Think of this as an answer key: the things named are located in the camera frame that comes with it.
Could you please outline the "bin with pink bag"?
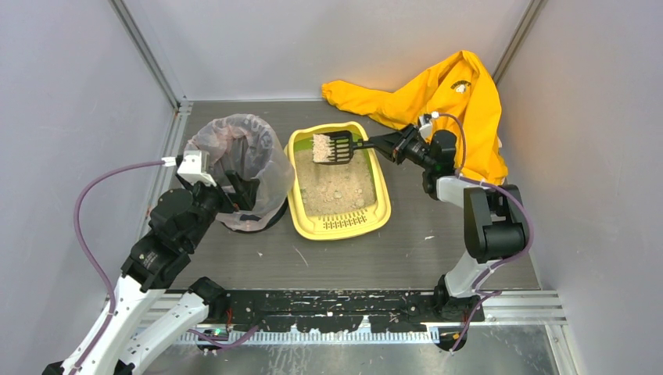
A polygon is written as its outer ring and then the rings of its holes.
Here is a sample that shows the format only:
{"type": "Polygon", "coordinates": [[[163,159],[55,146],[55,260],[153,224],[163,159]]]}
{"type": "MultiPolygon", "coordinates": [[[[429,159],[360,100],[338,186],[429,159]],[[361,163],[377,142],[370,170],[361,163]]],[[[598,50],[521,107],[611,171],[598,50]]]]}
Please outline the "bin with pink bag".
{"type": "Polygon", "coordinates": [[[260,181],[253,210],[217,215],[226,228],[240,233],[259,232],[282,218],[295,170],[265,120],[253,114],[211,120],[186,142],[188,150],[210,154],[209,172],[217,185],[229,185],[225,176],[228,170],[237,171],[245,180],[260,181]]]}

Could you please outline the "black litter scoop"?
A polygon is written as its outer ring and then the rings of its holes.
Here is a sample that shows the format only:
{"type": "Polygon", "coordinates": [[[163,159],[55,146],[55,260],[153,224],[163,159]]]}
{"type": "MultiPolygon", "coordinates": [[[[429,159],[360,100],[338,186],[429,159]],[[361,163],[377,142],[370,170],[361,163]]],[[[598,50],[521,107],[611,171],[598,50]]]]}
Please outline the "black litter scoop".
{"type": "Polygon", "coordinates": [[[317,163],[321,165],[344,165],[350,163],[356,150],[367,149],[364,139],[353,138],[353,133],[348,130],[323,133],[331,138],[332,156],[329,162],[317,163]]]}

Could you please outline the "white litter clump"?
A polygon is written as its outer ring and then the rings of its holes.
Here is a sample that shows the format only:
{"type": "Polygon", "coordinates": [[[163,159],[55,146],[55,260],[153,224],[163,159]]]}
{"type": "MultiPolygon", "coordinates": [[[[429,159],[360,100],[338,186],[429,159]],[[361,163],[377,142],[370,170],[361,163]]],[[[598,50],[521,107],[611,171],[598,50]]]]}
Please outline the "white litter clump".
{"type": "Polygon", "coordinates": [[[324,134],[314,134],[312,137],[312,155],[314,163],[328,163],[332,156],[331,138],[324,134]]]}

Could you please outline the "yellow green litter box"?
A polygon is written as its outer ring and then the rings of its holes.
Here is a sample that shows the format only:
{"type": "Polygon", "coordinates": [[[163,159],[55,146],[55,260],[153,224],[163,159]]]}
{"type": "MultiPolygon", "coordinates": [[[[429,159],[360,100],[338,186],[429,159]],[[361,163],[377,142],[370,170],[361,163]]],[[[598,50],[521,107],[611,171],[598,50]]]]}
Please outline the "yellow green litter box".
{"type": "MultiPolygon", "coordinates": [[[[297,130],[292,133],[288,144],[285,146],[285,154],[291,162],[295,172],[295,153],[302,150],[312,151],[312,137],[314,134],[322,134],[333,131],[348,130],[353,133],[353,138],[368,139],[364,128],[357,122],[329,123],[297,130]]],[[[391,216],[391,202],[385,178],[380,167],[375,150],[365,149],[354,153],[363,155],[371,164],[371,175],[376,192],[376,203],[366,208],[352,212],[308,216],[303,206],[300,194],[297,172],[292,189],[288,192],[288,206],[292,215],[295,229],[303,237],[314,241],[333,241],[356,237],[377,230],[387,223],[391,216]]]]}

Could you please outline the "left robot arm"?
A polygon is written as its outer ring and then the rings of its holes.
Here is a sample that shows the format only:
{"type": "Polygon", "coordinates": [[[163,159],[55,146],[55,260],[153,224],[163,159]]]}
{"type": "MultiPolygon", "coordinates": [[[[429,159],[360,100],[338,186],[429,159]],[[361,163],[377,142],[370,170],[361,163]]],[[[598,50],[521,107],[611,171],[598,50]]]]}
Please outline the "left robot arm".
{"type": "Polygon", "coordinates": [[[149,232],[131,248],[117,283],[111,284],[84,240],[80,211],[96,184],[122,171],[112,170],[88,183],[77,197],[73,214],[77,240],[102,278],[109,301],[74,352],[48,364],[45,374],[141,374],[185,332],[223,351],[244,344],[259,330],[253,322],[232,343],[194,330],[196,324],[223,318],[230,311],[228,293],[210,278],[201,277],[169,312],[141,333],[136,331],[143,316],[190,263],[215,216],[233,205],[221,188],[202,182],[184,181],[180,188],[164,192],[150,213],[149,232]]]}

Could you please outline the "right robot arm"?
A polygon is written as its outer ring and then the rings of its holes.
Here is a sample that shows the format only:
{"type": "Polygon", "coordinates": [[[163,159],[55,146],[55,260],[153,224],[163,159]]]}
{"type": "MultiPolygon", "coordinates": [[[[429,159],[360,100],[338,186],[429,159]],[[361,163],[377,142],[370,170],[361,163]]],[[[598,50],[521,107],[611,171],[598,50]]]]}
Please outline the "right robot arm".
{"type": "Polygon", "coordinates": [[[410,161],[420,166],[424,192],[463,210],[465,251],[435,286],[433,305],[438,310],[488,297],[481,289],[485,280],[502,265],[526,254],[533,239],[518,188],[462,176],[455,166],[460,154],[458,140],[448,130],[437,130],[426,141],[419,129],[408,125],[364,143],[395,164],[410,161]]]}

